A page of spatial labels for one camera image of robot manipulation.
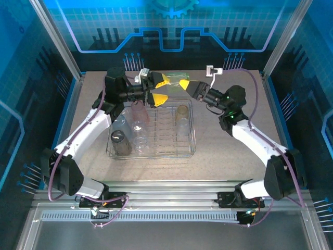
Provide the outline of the dark grey plastic cup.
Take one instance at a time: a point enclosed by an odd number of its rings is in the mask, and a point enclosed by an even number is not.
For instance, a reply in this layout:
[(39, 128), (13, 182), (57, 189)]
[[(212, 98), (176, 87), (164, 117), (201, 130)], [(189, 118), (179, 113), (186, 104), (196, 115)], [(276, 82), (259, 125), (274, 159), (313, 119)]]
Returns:
[(128, 156), (131, 154), (132, 146), (123, 131), (114, 130), (111, 133), (110, 138), (116, 155)]

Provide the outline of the blue textured plastic cup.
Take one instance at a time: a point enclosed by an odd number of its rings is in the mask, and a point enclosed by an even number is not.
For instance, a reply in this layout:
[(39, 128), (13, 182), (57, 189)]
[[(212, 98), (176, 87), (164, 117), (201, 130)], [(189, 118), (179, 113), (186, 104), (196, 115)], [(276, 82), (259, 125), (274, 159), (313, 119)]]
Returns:
[(112, 123), (112, 131), (115, 130), (122, 131), (129, 140), (133, 138), (132, 129), (123, 115), (119, 115), (117, 119)]

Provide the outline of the frosted white plastic cup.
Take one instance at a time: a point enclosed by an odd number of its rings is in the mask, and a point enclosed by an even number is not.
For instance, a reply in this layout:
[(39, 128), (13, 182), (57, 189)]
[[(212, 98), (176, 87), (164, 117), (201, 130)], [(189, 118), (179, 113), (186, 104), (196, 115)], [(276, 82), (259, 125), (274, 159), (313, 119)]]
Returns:
[(181, 118), (176, 121), (176, 134), (177, 136), (188, 136), (190, 132), (189, 120)]

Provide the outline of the red plastic cup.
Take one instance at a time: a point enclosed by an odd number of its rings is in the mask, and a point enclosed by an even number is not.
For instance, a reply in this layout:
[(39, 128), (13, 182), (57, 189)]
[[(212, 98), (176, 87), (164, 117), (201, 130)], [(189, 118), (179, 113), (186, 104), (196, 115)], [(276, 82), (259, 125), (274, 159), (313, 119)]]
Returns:
[(148, 112), (142, 101), (134, 101), (131, 104), (131, 113), (133, 121), (148, 123), (150, 121)]

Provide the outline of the aluminium frame post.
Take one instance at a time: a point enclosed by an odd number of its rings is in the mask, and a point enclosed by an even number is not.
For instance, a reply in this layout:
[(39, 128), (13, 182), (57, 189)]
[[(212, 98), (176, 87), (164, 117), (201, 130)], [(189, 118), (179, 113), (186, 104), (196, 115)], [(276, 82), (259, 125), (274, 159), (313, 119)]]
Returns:
[(67, 44), (65, 43), (65, 40), (63, 39), (60, 31), (58, 30), (56, 24), (54, 23), (45, 4), (43, 3), (42, 0), (29, 0), (29, 2), (32, 5), (33, 9), (35, 10), (44, 28), (46, 29), (53, 44), (60, 53), (61, 58), (64, 60), (68, 69), (72, 73), (73, 77), (76, 80), (80, 80), (82, 77), (81, 71), (76, 61), (74, 60), (74, 57), (72, 56)]
[(272, 54), (270, 55), (264, 69), (263, 69), (263, 80), (267, 80), (272, 74), (278, 61), (283, 55), (297, 28), (299, 27), (302, 19), (307, 13), (313, 0), (300, 0), (295, 11), (291, 15), (281, 37), (279, 38)]

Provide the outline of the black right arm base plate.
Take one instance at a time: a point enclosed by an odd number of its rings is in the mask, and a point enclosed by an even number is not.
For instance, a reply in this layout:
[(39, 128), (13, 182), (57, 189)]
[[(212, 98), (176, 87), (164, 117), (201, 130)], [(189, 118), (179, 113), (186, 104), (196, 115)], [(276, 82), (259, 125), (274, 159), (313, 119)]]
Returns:
[(217, 199), (214, 200), (219, 208), (264, 208), (264, 201), (260, 198), (247, 199), (238, 192), (218, 192)]

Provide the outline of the orange plastic cup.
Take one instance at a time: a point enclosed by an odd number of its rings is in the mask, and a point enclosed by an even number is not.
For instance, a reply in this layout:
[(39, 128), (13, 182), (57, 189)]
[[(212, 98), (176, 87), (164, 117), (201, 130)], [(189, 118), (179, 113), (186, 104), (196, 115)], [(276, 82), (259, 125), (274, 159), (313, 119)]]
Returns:
[(189, 118), (189, 108), (186, 105), (179, 105), (176, 109), (175, 120), (178, 121), (183, 118)]

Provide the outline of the grey metal shelf plate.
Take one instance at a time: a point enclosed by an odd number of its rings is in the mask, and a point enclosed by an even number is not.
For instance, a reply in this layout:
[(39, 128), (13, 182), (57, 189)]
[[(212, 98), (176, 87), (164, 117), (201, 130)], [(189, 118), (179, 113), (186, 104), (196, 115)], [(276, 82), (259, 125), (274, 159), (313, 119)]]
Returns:
[(18, 250), (312, 250), (298, 216), (270, 215), (253, 228), (219, 222), (42, 221)]

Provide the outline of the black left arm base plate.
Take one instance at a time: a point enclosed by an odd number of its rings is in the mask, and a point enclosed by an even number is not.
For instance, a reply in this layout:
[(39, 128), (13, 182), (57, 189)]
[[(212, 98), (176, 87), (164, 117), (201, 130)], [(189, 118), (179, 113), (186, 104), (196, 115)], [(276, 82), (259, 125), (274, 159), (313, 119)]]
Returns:
[(80, 198), (79, 207), (80, 208), (121, 208), (125, 203), (125, 192), (108, 192), (108, 194), (102, 195), (98, 199), (103, 200), (103, 202), (91, 201), (87, 198)]

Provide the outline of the clear plastic bag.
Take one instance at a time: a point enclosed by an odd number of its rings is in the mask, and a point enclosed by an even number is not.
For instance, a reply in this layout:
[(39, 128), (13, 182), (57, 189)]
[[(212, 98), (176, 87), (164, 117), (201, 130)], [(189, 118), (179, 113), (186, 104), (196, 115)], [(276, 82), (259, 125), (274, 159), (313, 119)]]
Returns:
[(185, 72), (168, 72), (165, 74), (170, 82), (167, 84), (167, 90), (169, 93), (175, 93), (182, 90), (179, 85), (181, 80), (189, 80), (189, 75)]

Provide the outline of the aluminium mounting rail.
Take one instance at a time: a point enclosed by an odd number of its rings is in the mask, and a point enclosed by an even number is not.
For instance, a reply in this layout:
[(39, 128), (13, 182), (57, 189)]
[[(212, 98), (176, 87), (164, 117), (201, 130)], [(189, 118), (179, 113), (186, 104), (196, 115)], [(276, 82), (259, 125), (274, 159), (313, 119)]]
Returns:
[[(214, 202), (218, 192), (231, 192), (240, 181), (129, 181), (106, 182), (110, 191), (126, 192), (129, 202), (125, 210), (152, 210), (152, 211), (208, 211), (218, 210)], [(301, 191), (304, 208), (299, 207), (287, 198), (274, 201), (272, 211), (298, 211), (313, 208), (312, 199), (308, 190)], [(78, 210), (78, 203), (74, 196), (63, 196), (56, 202), (47, 199), (46, 190), (36, 192), (32, 207), (51, 209)]]

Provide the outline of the chrome wire dish rack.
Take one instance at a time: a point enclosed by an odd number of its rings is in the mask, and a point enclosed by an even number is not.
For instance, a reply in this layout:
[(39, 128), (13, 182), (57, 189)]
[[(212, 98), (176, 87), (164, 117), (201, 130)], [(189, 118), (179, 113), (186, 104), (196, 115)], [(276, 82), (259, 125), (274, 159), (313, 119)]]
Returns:
[[(176, 109), (179, 105), (186, 105), (189, 108), (190, 132), (188, 136), (177, 136), (176, 134)], [(106, 152), (114, 160), (135, 160), (154, 158), (190, 158), (196, 151), (196, 138), (194, 129), (193, 105), (191, 100), (186, 98), (169, 99), (158, 108), (146, 107), (150, 122), (147, 124), (147, 135), (150, 152), (139, 155), (133, 145), (134, 137), (131, 141), (132, 152), (128, 156), (118, 156), (115, 154), (109, 129)]]

